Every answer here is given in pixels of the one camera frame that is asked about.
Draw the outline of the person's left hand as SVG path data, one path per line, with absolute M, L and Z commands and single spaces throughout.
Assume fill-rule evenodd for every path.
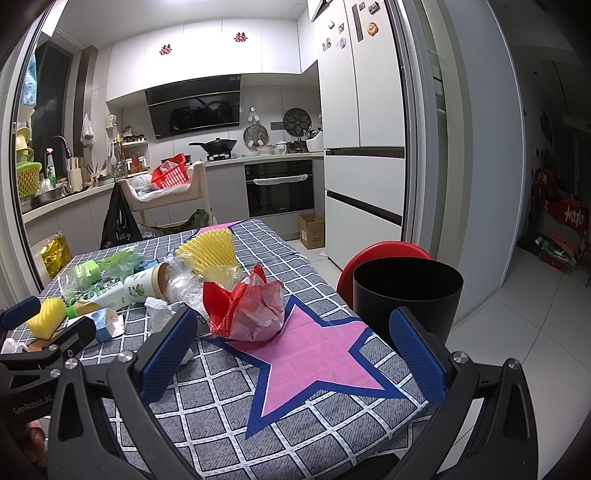
M 37 467 L 47 466 L 45 440 L 46 435 L 39 421 L 33 421 L 26 425 L 23 453 L 27 460 Z

